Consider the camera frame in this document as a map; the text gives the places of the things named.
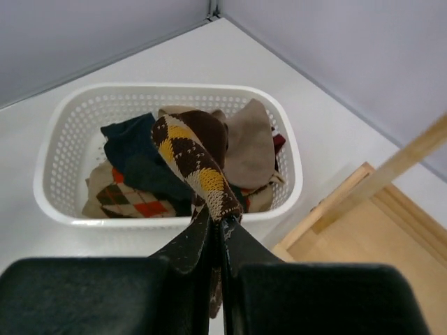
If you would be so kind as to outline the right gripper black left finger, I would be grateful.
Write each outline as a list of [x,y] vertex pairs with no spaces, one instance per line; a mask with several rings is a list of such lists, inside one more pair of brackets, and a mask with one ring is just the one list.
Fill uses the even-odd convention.
[[210,215],[142,258],[25,258],[1,275],[2,334],[206,334]]

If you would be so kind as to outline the teal patterned sock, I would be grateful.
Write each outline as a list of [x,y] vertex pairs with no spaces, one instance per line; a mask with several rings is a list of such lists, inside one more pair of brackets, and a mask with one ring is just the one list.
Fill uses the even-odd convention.
[[124,177],[124,184],[171,204],[176,216],[191,215],[191,189],[169,169],[152,144],[152,113],[101,127],[108,161]]

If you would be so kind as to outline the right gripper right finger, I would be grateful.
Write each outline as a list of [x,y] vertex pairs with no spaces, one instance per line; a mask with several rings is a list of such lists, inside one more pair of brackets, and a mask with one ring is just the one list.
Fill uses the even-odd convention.
[[221,222],[227,334],[428,334],[408,281],[380,263],[284,262]]

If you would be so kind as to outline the tan brown sock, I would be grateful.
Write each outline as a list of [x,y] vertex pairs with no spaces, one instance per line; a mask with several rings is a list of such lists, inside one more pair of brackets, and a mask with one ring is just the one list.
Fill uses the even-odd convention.
[[[199,109],[165,106],[161,108],[159,117],[192,110]],[[223,172],[229,184],[255,189],[269,183],[276,171],[276,149],[274,131],[264,104],[251,99],[230,117],[222,110],[208,113],[221,121],[227,130],[228,144]]]

